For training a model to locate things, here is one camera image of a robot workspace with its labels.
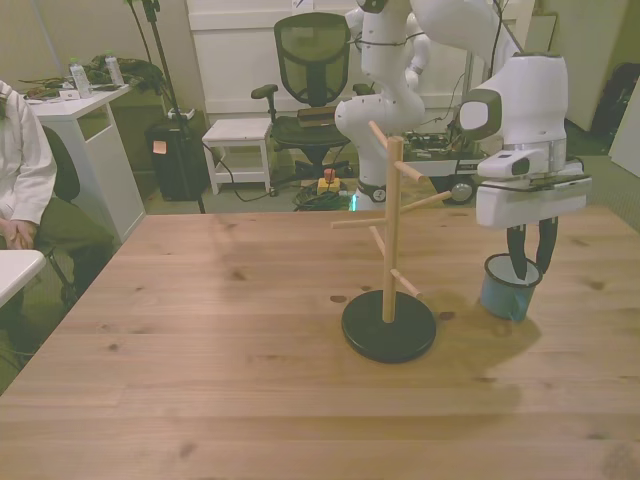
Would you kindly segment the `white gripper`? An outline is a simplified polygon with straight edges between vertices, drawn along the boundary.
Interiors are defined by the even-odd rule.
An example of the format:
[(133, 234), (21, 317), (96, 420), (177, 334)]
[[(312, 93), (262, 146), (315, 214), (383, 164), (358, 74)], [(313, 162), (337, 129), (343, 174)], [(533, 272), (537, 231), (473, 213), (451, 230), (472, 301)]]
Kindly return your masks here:
[(557, 217), (584, 208), (587, 194), (587, 182), (564, 182), (542, 189), (485, 182), (477, 190), (476, 221), (484, 227), (507, 229), (507, 246), (514, 273), (518, 279), (525, 279), (528, 271), (525, 225), (539, 222), (535, 263), (545, 274), (557, 241)]

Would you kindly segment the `person left hand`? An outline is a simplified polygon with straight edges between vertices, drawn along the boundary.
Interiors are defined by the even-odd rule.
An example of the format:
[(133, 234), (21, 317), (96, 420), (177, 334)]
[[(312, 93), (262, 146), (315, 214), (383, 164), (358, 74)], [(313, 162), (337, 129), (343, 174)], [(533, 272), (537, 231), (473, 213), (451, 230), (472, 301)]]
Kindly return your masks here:
[(33, 250), (38, 226), (30, 221), (11, 220), (15, 228), (14, 250)]

